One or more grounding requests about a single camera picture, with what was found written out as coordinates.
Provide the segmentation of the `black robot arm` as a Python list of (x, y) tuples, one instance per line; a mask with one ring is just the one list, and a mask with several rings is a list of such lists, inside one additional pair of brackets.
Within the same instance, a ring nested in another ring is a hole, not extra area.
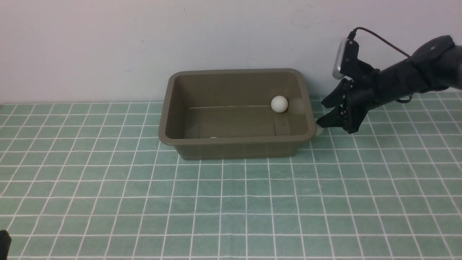
[(410, 57), (379, 70), (358, 59), (359, 44), (345, 39), (337, 51), (333, 76), (338, 86), (322, 101), (330, 112), (317, 120), (322, 128), (359, 130), (367, 113), (406, 97), (449, 88), (461, 90), (461, 46), (449, 35), (428, 41)]

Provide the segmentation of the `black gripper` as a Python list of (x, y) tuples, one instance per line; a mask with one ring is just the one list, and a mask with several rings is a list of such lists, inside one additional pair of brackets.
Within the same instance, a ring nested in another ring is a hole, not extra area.
[(360, 60), (344, 60), (341, 72), (350, 78), (342, 79), (337, 87), (325, 97), (321, 104), (334, 108), (317, 120), (322, 128), (343, 128), (353, 134), (368, 111), (376, 108), (383, 95), (379, 93), (379, 78), (385, 70), (375, 69)]

